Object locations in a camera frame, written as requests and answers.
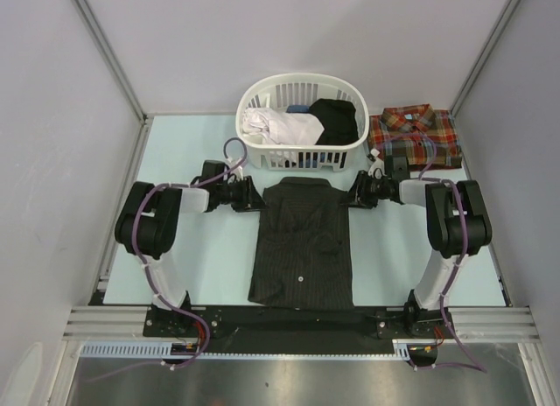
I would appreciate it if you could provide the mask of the dark striped long sleeve shirt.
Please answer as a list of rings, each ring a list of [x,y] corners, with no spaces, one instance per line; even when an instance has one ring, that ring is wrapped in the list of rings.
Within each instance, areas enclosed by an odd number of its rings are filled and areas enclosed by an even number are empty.
[[[346,193],[286,177],[263,191],[248,301],[309,311],[354,308]]]

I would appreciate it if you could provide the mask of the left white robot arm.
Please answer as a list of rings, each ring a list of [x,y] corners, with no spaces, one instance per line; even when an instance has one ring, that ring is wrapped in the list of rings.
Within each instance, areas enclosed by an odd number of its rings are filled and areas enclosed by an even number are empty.
[[[152,303],[166,310],[162,323],[174,335],[192,329],[193,314],[177,267],[163,256],[175,242],[181,214],[211,213],[221,205],[237,213],[266,209],[253,179],[242,173],[240,160],[207,160],[201,174],[188,184],[137,181],[117,218],[115,240],[140,262],[153,293]]]

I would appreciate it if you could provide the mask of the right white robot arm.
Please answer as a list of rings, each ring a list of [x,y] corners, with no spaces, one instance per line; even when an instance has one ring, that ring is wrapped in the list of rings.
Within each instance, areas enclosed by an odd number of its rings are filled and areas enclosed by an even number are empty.
[[[396,323],[396,333],[414,339],[444,333],[450,321],[448,298],[466,261],[492,240],[492,226],[480,186],[475,180],[457,183],[446,178],[410,176],[405,156],[387,156],[383,167],[361,170],[346,194],[348,207],[373,209],[381,200],[425,209],[431,254],[419,284],[403,310],[378,324]]]

